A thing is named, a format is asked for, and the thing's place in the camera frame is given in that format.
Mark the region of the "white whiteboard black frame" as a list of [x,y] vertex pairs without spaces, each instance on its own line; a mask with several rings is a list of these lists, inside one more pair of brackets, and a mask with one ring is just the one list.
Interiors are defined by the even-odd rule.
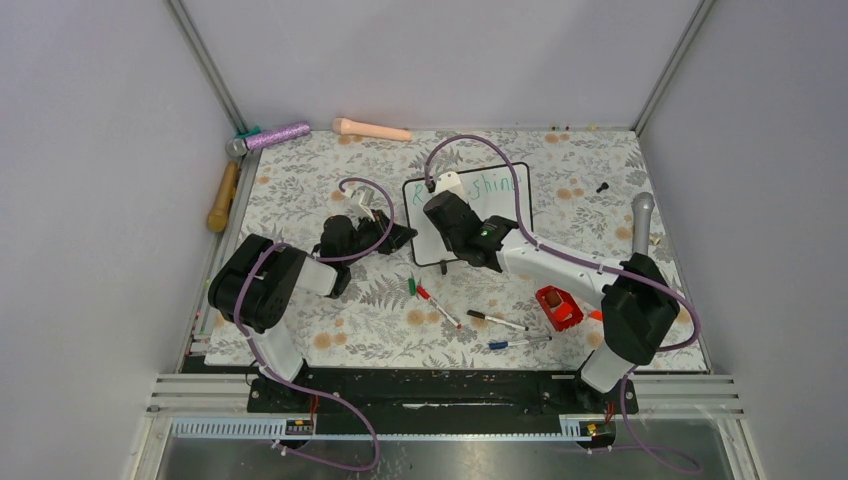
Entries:
[[[522,221],[533,231],[532,189],[529,167],[519,162],[513,165],[519,185]],[[456,172],[466,194],[466,200],[477,215],[485,220],[498,215],[516,220],[515,182],[506,165],[477,168]],[[413,262],[419,267],[456,261],[449,252],[437,229],[426,217],[424,205],[432,198],[423,177],[407,180],[402,187],[407,225],[418,234],[412,239]]]

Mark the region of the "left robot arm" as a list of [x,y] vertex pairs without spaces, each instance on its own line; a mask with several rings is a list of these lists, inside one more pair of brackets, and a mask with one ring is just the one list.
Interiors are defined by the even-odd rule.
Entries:
[[309,401],[311,387],[298,376],[305,360],[283,321],[294,292],[336,299],[348,286],[355,261],[373,252],[390,255],[417,235],[381,210],[357,222],[345,215],[329,217],[310,253],[250,234],[211,280],[207,301],[246,338],[263,375],[276,379],[272,398],[296,411]]

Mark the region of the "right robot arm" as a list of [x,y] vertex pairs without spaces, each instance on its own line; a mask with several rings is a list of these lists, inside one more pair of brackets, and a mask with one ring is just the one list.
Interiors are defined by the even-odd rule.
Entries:
[[467,264],[528,275],[599,310],[604,339],[578,370],[575,402],[597,412],[613,388],[637,366],[649,364],[680,313],[657,265],[634,253],[624,260],[599,260],[532,237],[520,223],[501,216],[481,219],[460,196],[444,191],[423,212],[446,249]]

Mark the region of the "red marker pen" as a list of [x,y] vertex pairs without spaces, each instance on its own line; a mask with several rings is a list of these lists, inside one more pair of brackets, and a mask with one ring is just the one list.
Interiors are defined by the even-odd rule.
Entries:
[[416,293],[435,308],[455,329],[462,328],[462,325],[424,287],[417,285]]

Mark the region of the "black marker pen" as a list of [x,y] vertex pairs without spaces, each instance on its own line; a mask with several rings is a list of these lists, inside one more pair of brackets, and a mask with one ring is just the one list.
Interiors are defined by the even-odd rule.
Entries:
[[487,314],[484,314],[484,313],[476,311],[476,310],[468,310],[467,315],[470,316],[471,318],[474,318],[474,319],[483,320],[483,321],[486,321],[486,322],[505,326],[507,328],[517,330],[517,331],[528,331],[529,330],[529,328],[525,325],[514,323],[514,322],[511,322],[511,321],[499,318],[499,317],[487,315]]

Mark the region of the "blue marker pen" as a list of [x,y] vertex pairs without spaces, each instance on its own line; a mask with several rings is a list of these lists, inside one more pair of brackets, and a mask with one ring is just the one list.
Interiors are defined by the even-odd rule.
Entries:
[[552,340],[552,337],[549,336],[549,335],[537,336],[537,337],[528,337],[528,338],[521,338],[521,339],[514,339],[514,340],[489,342],[488,348],[492,351],[504,350],[504,349],[507,349],[507,348],[517,347],[517,346],[547,343],[551,340]]

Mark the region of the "red plastic box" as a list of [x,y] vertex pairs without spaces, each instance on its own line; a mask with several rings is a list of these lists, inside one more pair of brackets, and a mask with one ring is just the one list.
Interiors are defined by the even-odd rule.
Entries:
[[543,287],[536,291],[535,298],[556,332],[575,327],[585,318],[575,299],[557,287]]

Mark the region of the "pink microphone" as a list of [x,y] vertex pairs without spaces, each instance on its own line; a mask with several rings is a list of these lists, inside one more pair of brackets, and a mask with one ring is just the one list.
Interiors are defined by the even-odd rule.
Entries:
[[412,133],[407,130],[357,122],[344,117],[337,117],[332,121],[332,130],[339,135],[359,135],[401,142],[412,140]]

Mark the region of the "silver microphone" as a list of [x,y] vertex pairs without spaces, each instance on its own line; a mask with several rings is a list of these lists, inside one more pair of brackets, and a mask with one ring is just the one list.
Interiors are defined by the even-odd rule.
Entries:
[[647,256],[650,245],[650,228],[655,209],[654,196],[649,192],[636,194],[631,202],[632,251]]

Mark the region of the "gold microphone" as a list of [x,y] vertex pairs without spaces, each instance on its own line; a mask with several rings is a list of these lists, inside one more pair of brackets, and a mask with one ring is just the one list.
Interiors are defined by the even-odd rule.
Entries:
[[230,208],[237,190],[239,171],[239,165],[235,161],[230,161],[225,167],[206,220],[207,229],[213,233],[223,232],[228,225]]

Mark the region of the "purple glitter microphone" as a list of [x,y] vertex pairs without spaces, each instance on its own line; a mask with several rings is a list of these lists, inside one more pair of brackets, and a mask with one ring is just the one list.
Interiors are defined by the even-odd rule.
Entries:
[[231,157],[242,157],[252,151],[306,136],[310,131],[311,128],[307,122],[297,122],[271,130],[261,130],[256,127],[250,132],[239,134],[230,140],[225,145],[225,151]]

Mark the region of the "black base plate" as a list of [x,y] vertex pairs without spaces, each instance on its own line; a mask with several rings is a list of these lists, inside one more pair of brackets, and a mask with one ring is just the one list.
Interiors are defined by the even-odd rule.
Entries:
[[572,372],[344,369],[306,366],[286,387],[260,375],[252,414],[303,414],[324,435],[363,434],[358,408],[381,435],[555,434],[559,418],[636,413],[633,383],[598,393]]

